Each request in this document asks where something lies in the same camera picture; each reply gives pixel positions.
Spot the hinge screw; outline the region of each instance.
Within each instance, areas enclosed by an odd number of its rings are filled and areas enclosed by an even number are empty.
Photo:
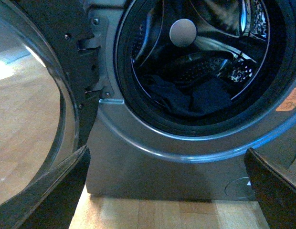
[[[98,25],[99,24],[99,19],[98,18],[94,18],[93,19],[93,24],[94,25]]]
[[[64,35],[64,39],[65,39],[65,40],[69,41],[70,38],[71,38],[71,36],[70,36],[69,34]]]

